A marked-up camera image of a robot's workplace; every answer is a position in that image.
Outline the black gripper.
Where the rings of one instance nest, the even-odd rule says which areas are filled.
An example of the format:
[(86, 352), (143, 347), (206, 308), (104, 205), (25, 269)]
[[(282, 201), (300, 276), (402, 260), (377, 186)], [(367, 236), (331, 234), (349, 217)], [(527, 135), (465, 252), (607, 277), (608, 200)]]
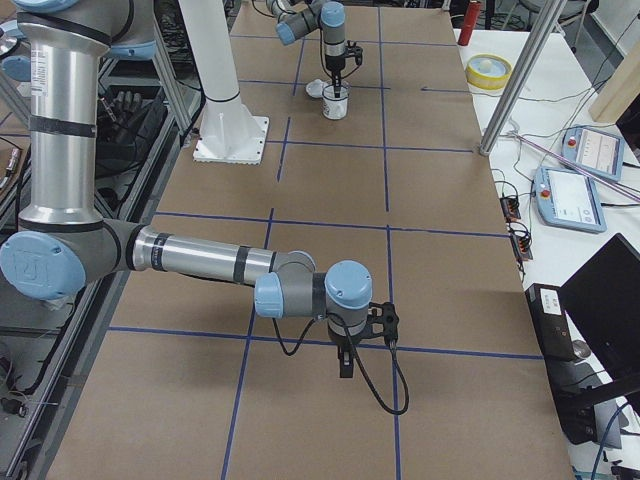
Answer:
[(341, 378), (351, 378), (352, 368), (354, 367), (354, 348), (346, 336), (334, 331), (331, 331), (331, 340), (337, 346), (339, 376)]
[(345, 68), (345, 58), (343, 55), (326, 55), (325, 65), (330, 74), (334, 97), (340, 98), (342, 92), (342, 72)]

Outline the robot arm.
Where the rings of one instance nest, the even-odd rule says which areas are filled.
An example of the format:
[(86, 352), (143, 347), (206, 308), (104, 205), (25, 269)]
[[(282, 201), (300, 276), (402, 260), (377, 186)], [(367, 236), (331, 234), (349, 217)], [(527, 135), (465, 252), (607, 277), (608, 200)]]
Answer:
[[(372, 279), (355, 261), (326, 273), (301, 251), (278, 253), (159, 233), (104, 219), (94, 207), (98, 71), (106, 55), (151, 58), (156, 50), (153, 1), (12, 1), (20, 33), (31, 44), (31, 200), (19, 230), (1, 247), (1, 271), (22, 294), (40, 300), (79, 292), (107, 274), (176, 272), (254, 287), (255, 312), (266, 318), (328, 318), (340, 376), (353, 375), (356, 350), (372, 338)], [(204, 116), (194, 159), (259, 164), (269, 126), (243, 104), (221, 1), (180, 1), (202, 79)], [(282, 12), (276, 32), (285, 45), (316, 29), (324, 37), (334, 92), (345, 59), (360, 49), (345, 38), (336, 1), (311, 1)]]
[(347, 58), (343, 4), (338, 1), (307, 1), (307, 6), (300, 11), (290, 9), (296, 1), (268, 0), (265, 4), (277, 20), (276, 33), (284, 45), (290, 45), (315, 30), (320, 31), (325, 65), (330, 72), (334, 93), (338, 94)]

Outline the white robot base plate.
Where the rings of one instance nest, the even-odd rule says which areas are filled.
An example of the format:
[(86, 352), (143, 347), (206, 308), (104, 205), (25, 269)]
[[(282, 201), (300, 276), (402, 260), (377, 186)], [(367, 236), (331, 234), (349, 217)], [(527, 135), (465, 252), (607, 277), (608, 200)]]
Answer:
[(205, 117), (193, 153), (196, 162), (257, 165), (261, 163), (269, 118), (243, 116), (236, 123), (222, 113)]

